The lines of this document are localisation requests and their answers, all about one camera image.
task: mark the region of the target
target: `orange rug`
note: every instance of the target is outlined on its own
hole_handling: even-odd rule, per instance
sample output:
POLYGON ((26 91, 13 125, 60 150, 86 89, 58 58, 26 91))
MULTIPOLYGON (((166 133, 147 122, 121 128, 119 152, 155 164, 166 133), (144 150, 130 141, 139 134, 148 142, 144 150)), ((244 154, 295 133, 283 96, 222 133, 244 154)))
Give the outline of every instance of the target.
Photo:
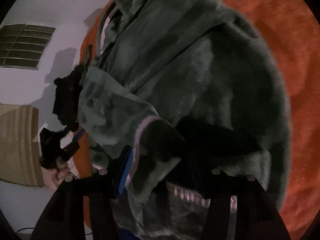
MULTIPOLYGON (((281 216, 299 239, 320 209, 320 27, 303 0, 223 0, 246 15, 269 44, 286 80, 292 106, 292 172, 281 216)), ((93 44, 100 17, 81 47, 93 44)), ((81 178, 91 175, 87 136, 74 156, 81 178)), ((90 225, 89 204, 84 200, 90 225)))

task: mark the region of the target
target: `human hand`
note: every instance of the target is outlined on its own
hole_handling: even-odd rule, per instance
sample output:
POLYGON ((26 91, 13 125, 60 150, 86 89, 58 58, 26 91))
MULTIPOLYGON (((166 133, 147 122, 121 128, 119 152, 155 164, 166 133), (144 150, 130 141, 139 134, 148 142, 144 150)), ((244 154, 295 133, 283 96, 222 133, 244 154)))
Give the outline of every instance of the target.
POLYGON ((49 187, 52 192, 55 192, 62 181, 68 176, 70 169, 68 163, 61 161, 57 169, 48 169, 44 171, 44 183, 49 187))

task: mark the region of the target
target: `air vent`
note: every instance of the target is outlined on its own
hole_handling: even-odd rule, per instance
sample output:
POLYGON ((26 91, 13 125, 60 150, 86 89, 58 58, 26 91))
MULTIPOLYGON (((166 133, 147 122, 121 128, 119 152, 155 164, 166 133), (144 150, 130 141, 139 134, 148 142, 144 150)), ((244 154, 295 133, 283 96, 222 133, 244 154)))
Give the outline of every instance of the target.
POLYGON ((0 66, 37 69, 55 28, 35 25, 6 25, 0 29, 0 66))

